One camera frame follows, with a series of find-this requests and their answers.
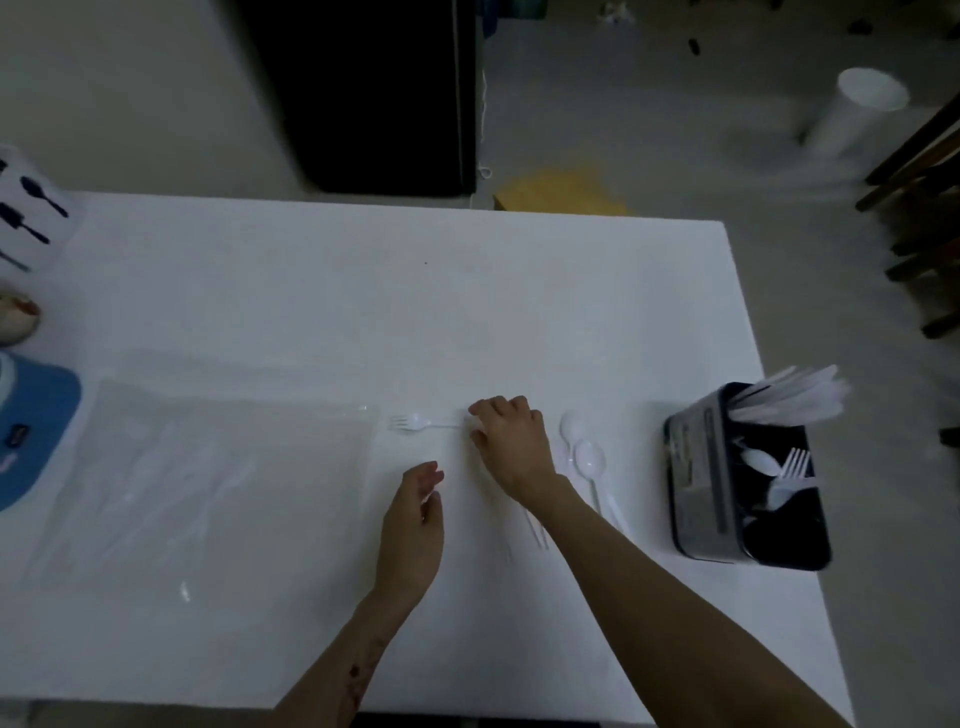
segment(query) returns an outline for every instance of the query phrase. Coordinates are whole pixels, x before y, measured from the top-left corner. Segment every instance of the white plastic fork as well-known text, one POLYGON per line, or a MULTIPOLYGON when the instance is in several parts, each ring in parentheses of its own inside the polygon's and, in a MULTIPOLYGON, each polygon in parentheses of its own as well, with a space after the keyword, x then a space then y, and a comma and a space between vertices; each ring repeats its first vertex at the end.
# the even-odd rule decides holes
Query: white plastic fork
POLYGON ((816 486, 816 478, 807 477, 810 466, 810 451, 792 448, 783 461, 783 470, 770 483, 767 491, 767 510, 776 511, 797 491, 816 486))
POLYGON ((414 412, 412 415, 394 415, 390 418, 388 427, 390 429, 403 429, 407 432, 420 432, 428 427, 463 427, 463 421, 453 422, 433 422, 427 420, 420 412, 414 412))

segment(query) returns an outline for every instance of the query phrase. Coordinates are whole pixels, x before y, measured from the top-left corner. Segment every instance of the cutlery holder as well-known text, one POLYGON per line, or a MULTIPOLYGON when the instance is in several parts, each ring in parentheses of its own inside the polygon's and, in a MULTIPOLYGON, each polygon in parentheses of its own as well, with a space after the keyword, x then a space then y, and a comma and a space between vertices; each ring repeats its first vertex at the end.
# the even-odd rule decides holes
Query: cutlery holder
POLYGON ((692 559, 823 569, 831 551, 818 490, 764 510, 771 478, 744 463, 733 443, 742 437, 782 463, 792 448, 809 450, 806 430, 733 422, 727 403, 748 386, 726 384, 663 425, 674 544, 692 559))

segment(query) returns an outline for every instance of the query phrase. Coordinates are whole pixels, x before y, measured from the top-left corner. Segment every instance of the gray floor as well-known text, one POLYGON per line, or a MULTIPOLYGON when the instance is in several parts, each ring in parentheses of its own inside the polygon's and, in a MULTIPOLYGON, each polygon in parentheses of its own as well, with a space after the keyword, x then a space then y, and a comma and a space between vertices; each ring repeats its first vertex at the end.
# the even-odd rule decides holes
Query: gray floor
MULTIPOLYGON (((23 145, 66 186, 331 199, 298 180, 215 9, 176 3, 135 4, 149 9, 146 16, 114 3, 110 11, 123 14, 131 34, 126 40, 90 40, 89 47, 71 40, 71 62, 82 64, 83 83, 101 99, 98 107, 68 98, 77 107, 77 138, 90 144, 65 146, 52 125, 28 123, 29 108, 0 119, 0 137, 23 145), (176 44, 150 40, 148 29, 155 36, 172 23, 174 12, 165 9, 176 3, 191 33, 176 44), (138 43, 147 50, 134 50, 138 43), (168 45, 185 60, 162 72, 189 72, 190 80, 180 94, 167 91, 166 102, 186 109, 207 92, 216 100, 204 101, 204 122, 191 125, 192 135, 169 131, 164 104, 142 89, 120 92, 156 70, 168 45), (139 62, 117 75, 110 71, 115 53, 139 62)), ((835 552, 821 580, 857 721, 870 727, 960 724, 960 463, 936 439, 938 427, 960 424, 960 337, 921 336, 924 313, 883 276, 893 260, 891 232, 852 208, 863 173, 958 90, 952 69, 960 46, 939 39, 950 23, 937 6, 917 5, 896 16, 872 4, 878 32, 869 38, 842 33, 860 13, 853 2, 788 0, 781 13, 769 13, 747 0, 706 2, 696 11, 650 0, 634 8, 636 29, 613 35, 587 23, 505 23, 485 49, 481 160, 494 176, 472 201, 489 207, 500 184, 545 165, 586 164, 638 215, 722 220, 767 369, 841 366, 855 387, 849 412, 813 433, 835 552), (699 58, 686 46, 690 36, 701 43, 699 58), (896 72, 915 105, 848 156, 811 161, 796 134, 836 72, 855 64, 896 72)), ((104 6, 110 3, 97 4, 101 13, 104 6)), ((568 0, 556 9, 588 19, 585 6, 568 0)), ((89 30, 86 14, 66 12, 76 16, 64 23, 89 30)), ((0 61, 0 87, 22 87, 35 51, 7 40, 18 63, 0 61)), ((49 56, 43 62, 46 80, 33 85, 29 100, 56 109, 65 102, 50 84, 67 69, 49 56)), ((37 724, 143 724, 140 713, 123 722, 122 711, 107 723, 98 710, 118 709, 47 708, 37 724)))

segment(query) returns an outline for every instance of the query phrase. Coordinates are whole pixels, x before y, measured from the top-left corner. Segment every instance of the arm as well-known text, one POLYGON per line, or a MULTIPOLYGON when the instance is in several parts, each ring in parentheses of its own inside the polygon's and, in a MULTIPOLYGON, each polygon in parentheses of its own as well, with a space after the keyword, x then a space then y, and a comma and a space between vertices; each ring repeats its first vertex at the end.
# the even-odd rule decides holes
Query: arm
POLYGON ((539 411, 480 400, 471 434, 507 495, 556 542, 600 629, 661 726, 847 726, 732 620, 644 555, 557 475, 539 411))
POLYGON ((444 511, 434 488, 443 479, 437 463, 422 463, 403 474, 383 517, 372 591, 274 708, 267 719, 270 728, 350 725, 384 650, 440 568, 444 511))

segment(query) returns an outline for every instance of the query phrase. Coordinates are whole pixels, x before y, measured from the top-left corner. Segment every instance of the blue container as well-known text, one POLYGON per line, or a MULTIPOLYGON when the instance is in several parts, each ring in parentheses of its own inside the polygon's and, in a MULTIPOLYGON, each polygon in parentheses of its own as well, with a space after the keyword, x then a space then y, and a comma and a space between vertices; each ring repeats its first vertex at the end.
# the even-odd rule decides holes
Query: blue container
POLYGON ((80 394, 73 372, 0 352, 0 511, 36 483, 80 394))

